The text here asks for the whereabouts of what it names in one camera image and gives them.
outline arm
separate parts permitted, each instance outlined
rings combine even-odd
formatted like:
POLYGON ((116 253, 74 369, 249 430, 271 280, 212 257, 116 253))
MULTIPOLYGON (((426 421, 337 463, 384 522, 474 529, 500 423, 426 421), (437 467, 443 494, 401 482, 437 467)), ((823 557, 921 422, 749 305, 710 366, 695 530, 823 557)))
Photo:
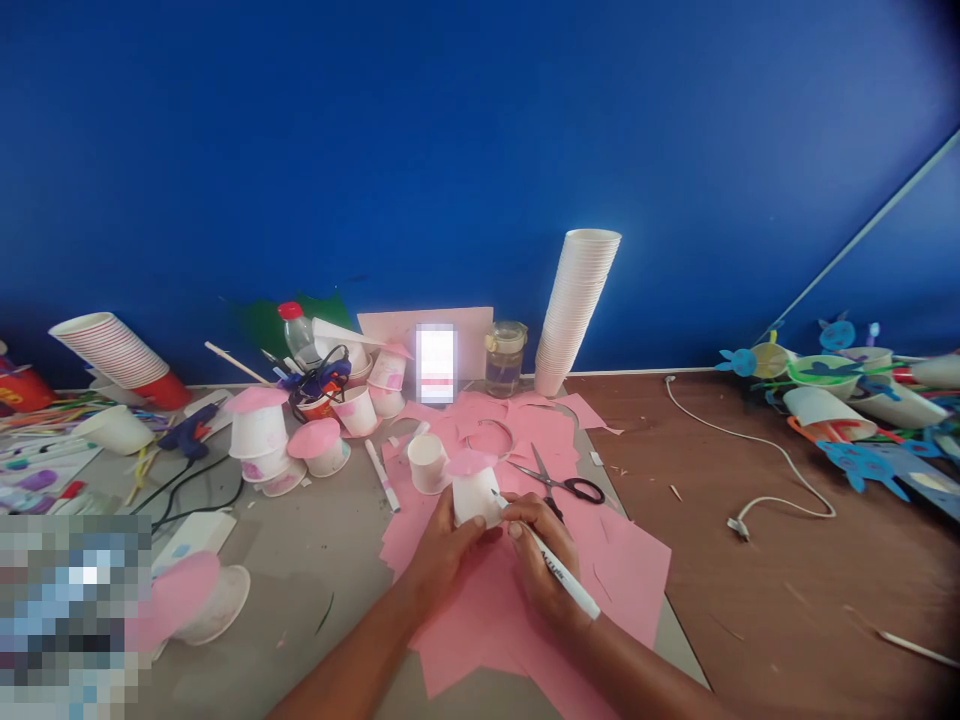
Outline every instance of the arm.
MULTIPOLYGON (((513 503, 504 520, 523 520, 578 578, 580 561, 573 538, 557 516, 533 494, 503 493, 513 503)), ((709 690, 620 629, 606 615, 591 621, 544 565, 526 530, 511 522, 510 538, 534 608, 553 630, 567 656, 623 717, 686 720, 732 718, 709 690)))
POLYGON ((483 518, 454 528, 453 491, 444 490, 400 580, 273 709, 269 720, 372 717, 410 638, 443 602, 464 556, 485 529, 483 518))

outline person's hand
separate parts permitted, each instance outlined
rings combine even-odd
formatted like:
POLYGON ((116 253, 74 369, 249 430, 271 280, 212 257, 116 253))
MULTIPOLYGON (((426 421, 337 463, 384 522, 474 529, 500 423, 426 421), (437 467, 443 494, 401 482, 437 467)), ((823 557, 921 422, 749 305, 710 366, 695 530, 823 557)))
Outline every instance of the person's hand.
POLYGON ((453 520, 453 487, 440 495, 427 523, 413 560, 397 583, 412 596, 421 620, 426 620, 450 593, 467 553, 479 542, 491 542, 503 533, 500 527, 489 532, 486 521, 477 516, 459 528, 453 520))
POLYGON ((504 500, 511 503, 510 507, 504 509, 503 519, 510 521, 507 532, 520 559, 523 586, 530 603, 556 631, 569 632, 589 627, 590 617, 580 609, 570 597, 570 593, 547 568, 530 531, 519 521, 522 520, 532 527, 567 570, 579 580, 580 557, 566 526, 536 493, 527 493, 523 497, 509 492, 501 494, 504 500))

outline charging cable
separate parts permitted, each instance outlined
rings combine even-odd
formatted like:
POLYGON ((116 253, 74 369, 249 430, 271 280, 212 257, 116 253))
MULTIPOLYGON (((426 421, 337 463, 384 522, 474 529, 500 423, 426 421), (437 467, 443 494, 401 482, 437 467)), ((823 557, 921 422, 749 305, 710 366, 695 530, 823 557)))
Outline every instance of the charging cable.
POLYGON ((747 530, 747 525, 744 522, 744 518, 747 516, 747 513, 753 509, 754 505, 759 505, 760 503, 767 502, 767 501, 779 502, 779 503, 783 503, 784 505, 789 505, 795 510, 799 510, 800 512, 806 513, 807 515, 812 515, 813 517, 827 519, 827 518, 835 518, 837 516, 837 511, 833 508, 833 505, 830 504, 830 501, 827 500, 823 495, 818 493, 816 489, 813 487, 813 485, 808 483, 807 479, 800 474, 800 471, 797 470, 797 466, 793 464, 793 459, 790 457, 789 453, 787 453, 786 450, 784 450, 782 447, 777 445, 775 442, 770 442, 769 440, 764 440, 763 438, 755 438, 752 435, 743 435, 741 433, 735 433, 732 430, 726 430, 722 427, 719 427, 718 425, 714 425, 713 423, 708 423, 706 420, 698 418, 692 412, 690 412, 685 407, 683 407, 683 405, 678 403, 677 399, 673 396, 673 391, 670 389, 670 383, 672 383, 676 379, 677 379, 676 375, 667 375, 667 377, 664 378, 664 381, 667 384, 667 394, 670 396, 670 399, 673 401, 674 405, 676 405, 678 408, 680 408, 683 412, 685 412, 687 415, 692 417, 698 423, 706 425, 707 427, 712 427, 714 430, 725 432, 727 435, 733 435, 734 437, 741 437, 745 440, 756 440, 757 442, 762 442, 765 445, 772 445, 773 447, 775 447, 777 450, 783 453, 783 457, 786 458, 787 463, 790 465, 790 469, 793 470, 793 474, 797 476, 797 478, 800 480, 800 482, 804 484, 804 487, 806 487, 807 490, 809 490, 814 495, 816 495, 817 499, 827 506, 827 510, 828 510, 828 512, 819 513, 814 510, 808 510, 805 507, 800 507, 799 505, 796 505, 795 503, 792 503, 789 500, 784 500, 783 498, 759 497, 759 498, 754 498, 753 500, 748 502, 746 505, 744 505, 743 510, 741 510, 735 518, 729 518, 727 520, 727 527, 729 527, 731 530, 736 532, 737 535, 739 535, 745 542, 750 542, 750 531, 747 530))

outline gray table surface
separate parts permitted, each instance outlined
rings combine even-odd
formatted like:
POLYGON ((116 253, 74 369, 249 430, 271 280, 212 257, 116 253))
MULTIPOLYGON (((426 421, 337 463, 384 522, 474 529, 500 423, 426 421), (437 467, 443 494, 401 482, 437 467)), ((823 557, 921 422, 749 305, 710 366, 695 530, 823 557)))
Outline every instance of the gray table surface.
MULTIPOLYGON (((198 397, 206 394, 198 391, 198 397)), ((374 435, 380 444, 389 435, 411 432, 417 423, 384 422, 374 435)), ((291 433, 297 424, 288 418, 291 433)), ((211 462, 227 452, 230 431, 210 440, 211 462)), ((266 713, 357 624, 390 586, 392 573, 380 561, 380 538, 391 512, 360 441, 349 441, 353 453, 339 473, 314 480, 279 498, 266 498, 249 485, 234 506, 237 525, 220 558, 241 564, 252 577, 247 603, 230 629, 214 642, 188 647, 171 642, 142 681, 138 699, 128 708, 136 720, 254 720, 266 713), (314 634, 335 593, 323 629, 314 634)), ((616 493, 606 472, 590 459, 593 445, 576 433, 580 474, 616 493)), ((144 499, 183 466, 165 457, 154 464, 144 499)), ((77 479, 125 498, 132 475, 124 474, 136 458, 101 452, 77 479)), ((239 462, 229 459, 196 478, 177 494, 174 511, 226 502, 240 482, 239 462)), ((160 495, 144 511, 155 517, 166 505, 160 495)), ((171 532, 155 538, 159 552, 171 532)), ((670 603, 664 597, 656 652, 707 685, 670 603)), ((427 700, 419 656, 410 652, 377 713, 377 718, 501 717, 558 718, 557 711, 529 678, 481 668, 447 691, 427 700)))

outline scissors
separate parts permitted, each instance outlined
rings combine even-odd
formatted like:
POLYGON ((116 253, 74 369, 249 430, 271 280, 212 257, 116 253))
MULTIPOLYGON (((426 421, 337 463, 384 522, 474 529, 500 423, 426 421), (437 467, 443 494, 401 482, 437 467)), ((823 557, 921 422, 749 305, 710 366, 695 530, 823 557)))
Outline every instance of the scissors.
POLYGON ((537 446, 533 443, 530 443, 530 447, 533 448, 533 457, 537 461, 537 467, 540 468, 540 472, 528 470, 522 465, 517 465, 515 462, 510 462, 509 460, 507 460, 507 462, 513 465, 520 472, 529 475, 535 480, 539 480, 547 486, 547 497, 544 502, 547 504, 547 507, 553 510, 560 522, 563 522, 563 513, 560 512, 560 508, 557 507, 557 501, 553 499, 553 489, 555 487, 562 487, 565 490, 573 493, 581 500, 586 500, 594 505, 603 505, 607 499, 607 496, 603 494, 603 490, 601 490, 598 485, 590 482, 589 480, 585 480, 584 478, 570 478, 569 480, 564 480, 563 482, 555 482, 553 479, 551 479, 549 473, 547 473, 547 466, 543 464, 540 453, 537 451, 537 446), (586 485, 592 492, 584 492, 578 488, 577 485, 586 485))

